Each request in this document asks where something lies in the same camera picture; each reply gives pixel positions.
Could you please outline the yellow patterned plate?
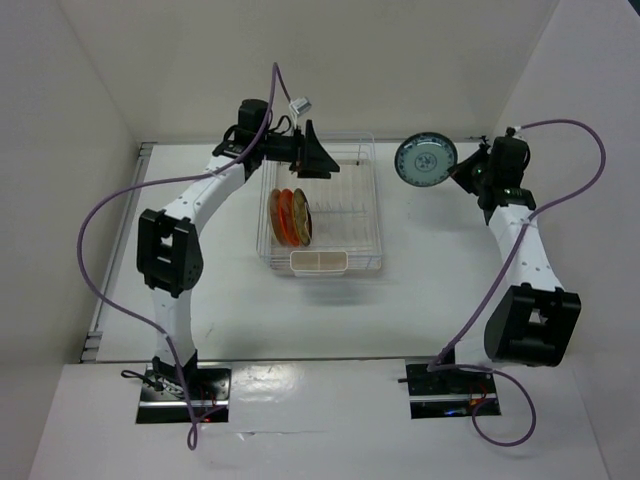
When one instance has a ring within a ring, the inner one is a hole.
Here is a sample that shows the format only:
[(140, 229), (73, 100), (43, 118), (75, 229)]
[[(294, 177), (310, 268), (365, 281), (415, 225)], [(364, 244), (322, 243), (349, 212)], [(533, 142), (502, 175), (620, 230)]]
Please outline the yellow patterned plate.
[(299, 243), (305, 247), (309, 246), (313, 237), (312, 218), (307, 197), (300, 188), (293, 192), (292, 215)]

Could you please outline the orange plate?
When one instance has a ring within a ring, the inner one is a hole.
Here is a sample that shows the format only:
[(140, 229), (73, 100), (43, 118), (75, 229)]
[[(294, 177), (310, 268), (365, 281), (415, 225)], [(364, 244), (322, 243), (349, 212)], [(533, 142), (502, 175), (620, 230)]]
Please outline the orange plate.
[(290, 189), (283, 189), (280, 192), (278, 199), (278, 217), (287, 244), (298, 247), (300, 240), (293, 218), (293, 192)]

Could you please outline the blue patterned plate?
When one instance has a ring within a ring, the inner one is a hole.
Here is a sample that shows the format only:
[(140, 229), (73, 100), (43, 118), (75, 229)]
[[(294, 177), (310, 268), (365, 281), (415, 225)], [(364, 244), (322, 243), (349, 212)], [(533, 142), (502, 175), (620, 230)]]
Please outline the blue patterned plate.
[(405, 183), (415, 187), (432, 187), (449, 178), (457, 165), (458, 151), (446, 136), (436, 132), (417, 133), (396, 150), (394, 168)]

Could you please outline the cream patterned plate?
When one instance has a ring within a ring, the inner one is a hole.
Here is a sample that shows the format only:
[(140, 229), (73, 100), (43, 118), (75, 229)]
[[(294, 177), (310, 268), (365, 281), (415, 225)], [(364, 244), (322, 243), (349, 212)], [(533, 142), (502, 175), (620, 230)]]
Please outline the cream patterned plate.
[(277, 243), (281, 246), (286, 245), (286, 238), (284, 237), (283, 230), (279, 218), (279, 198), (281, 191), (279, 189), (273, 189), (269, 196), (269, 219), (273, 236)]

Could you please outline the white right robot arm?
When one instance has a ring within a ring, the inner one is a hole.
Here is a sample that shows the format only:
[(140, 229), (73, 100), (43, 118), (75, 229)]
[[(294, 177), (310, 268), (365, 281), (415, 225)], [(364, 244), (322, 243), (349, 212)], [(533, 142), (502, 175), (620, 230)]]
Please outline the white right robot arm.
[(502, 265), (471, 318), (432, 360), (440, 386), (461, 392), (473, 379), (469, 364), (556, 367), (581, 312), (578, 294), (564, 288), (546, 254), (533, 193), (524, 188), (531, 149), (507, 128), (448, 173), (477, 199), (497, 242)]

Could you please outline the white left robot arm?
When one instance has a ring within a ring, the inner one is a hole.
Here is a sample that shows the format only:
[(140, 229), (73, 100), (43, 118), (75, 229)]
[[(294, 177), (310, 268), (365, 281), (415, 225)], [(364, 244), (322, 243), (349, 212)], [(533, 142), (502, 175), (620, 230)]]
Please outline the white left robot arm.
[(151, 290), (155, 321), (162, 330), (152, 367), (176, 399), (191, 397), (199, 385), (191, 294), (204, 270), (200, 233), (263, 161), (285, 163), (302, 179), (325, 180), (340, 170), (311, 121), (282, 133), (270, 126), (266, 101), (246, 99), (237, 122), (213, 150), (204, 178), (164, 208), (146, 209), (139, 217), (136, 266)]

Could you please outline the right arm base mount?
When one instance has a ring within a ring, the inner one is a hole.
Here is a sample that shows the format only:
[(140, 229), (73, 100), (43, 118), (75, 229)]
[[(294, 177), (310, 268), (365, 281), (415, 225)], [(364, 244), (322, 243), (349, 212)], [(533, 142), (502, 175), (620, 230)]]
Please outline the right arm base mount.
[(396, 380), (407, 389), (412, 419), (500, 416), (494, 378), (469, 370), (429, 372), (426, 363), (406, 363)]

